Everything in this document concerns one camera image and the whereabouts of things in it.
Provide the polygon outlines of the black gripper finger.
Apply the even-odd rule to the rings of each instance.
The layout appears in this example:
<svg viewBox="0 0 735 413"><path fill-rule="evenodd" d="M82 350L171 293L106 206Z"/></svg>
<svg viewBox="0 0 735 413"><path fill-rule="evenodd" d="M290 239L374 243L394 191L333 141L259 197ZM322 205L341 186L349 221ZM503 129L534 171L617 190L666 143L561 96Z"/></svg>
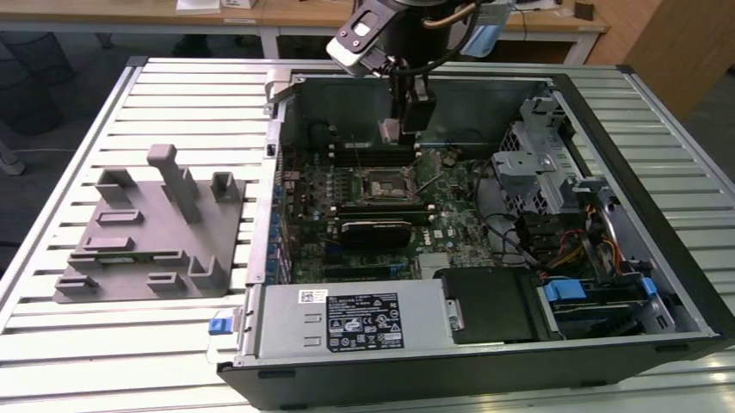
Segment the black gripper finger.
<svg viewBox="0 0 735 413"><path fill-rule="evenodd" d="M390 109L390 118L398 120L401 118L403 110L403 77L398 75L399 66L391 65L389 70L389 81L390 81L390 95L391 95L391 109Z"/></svg>
<svg viewBox="0 0 735 413"><path fill-rule="evenodd" d="M435 93L430 89L429 76L417 75L407 79L402 93L401 144L414 145L418 133L423 132L437 107Z"/></svg>

